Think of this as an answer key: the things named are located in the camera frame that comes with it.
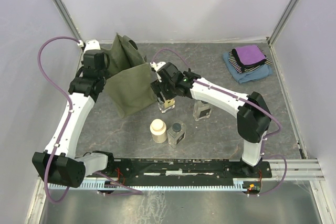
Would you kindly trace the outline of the olive green canvas bag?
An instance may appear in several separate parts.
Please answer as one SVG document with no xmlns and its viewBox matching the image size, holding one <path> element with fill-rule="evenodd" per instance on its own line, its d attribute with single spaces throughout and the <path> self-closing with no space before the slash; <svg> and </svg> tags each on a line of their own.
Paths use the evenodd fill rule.
<svg viewBox="0 0 336 224">
<path fill-rule="evenodd" d="M 102 45 L 101 50 L 110 59 L 104 92 L 112 99 L 121 118 L 156 102 L 150 87 L 150 65 L 132 39 L 116 34 L 113 44 Z"/>
</svg>

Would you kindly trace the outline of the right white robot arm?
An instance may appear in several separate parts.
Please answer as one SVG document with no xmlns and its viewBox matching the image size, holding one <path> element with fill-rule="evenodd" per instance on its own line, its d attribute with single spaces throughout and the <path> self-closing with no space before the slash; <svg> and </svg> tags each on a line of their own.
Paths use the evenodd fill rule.
<svg viewBox="0 0 336 224">
<path fill-rule="evenodd" d="M 257 93 L 238 93 L 215 85 L 191 71 L 181 72 L 170 62 L 150 63 L 158 79 L 151 88 L 159 103 L 175 97 L 206 102 L 224 110 L 237 120 L 237 131 L 244 140 L 240 171 L 246 177 L 259 172 L 263 138 L 271 122 L 270 111 Z"/>
</svg>

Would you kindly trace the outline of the clear bottle yellow label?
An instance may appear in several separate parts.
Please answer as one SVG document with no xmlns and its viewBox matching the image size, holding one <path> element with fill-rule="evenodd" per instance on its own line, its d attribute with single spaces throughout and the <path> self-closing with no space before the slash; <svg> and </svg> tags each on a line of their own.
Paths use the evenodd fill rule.
<svg viewBox="0 0 336 224">
<path fill-rule="evenodd" d="M 158 99 L 158 107 L 161 113 L 175 108 L 175 99 Z"/>
</svg>

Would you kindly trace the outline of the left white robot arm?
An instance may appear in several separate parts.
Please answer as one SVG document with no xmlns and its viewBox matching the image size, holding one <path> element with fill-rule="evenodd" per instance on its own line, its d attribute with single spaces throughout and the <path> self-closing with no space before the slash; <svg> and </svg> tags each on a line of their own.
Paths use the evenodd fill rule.
<svg viewBox="0 0 336 224">
<path fill-rule="evenodd" d="M 35 152 L 32 163 L 49 184 L 77 188 L 95 172 L 112 176 L 116 165 L 111 154 L 95 151 L 76 157 L 76 148 L 84 122 L 102 92 L 109 66 L 106 53 L 91 49 L 84 53 L 82 67 L 69 86 L 69 98 L 54 136 L 43 152 Z"/>
</svg>

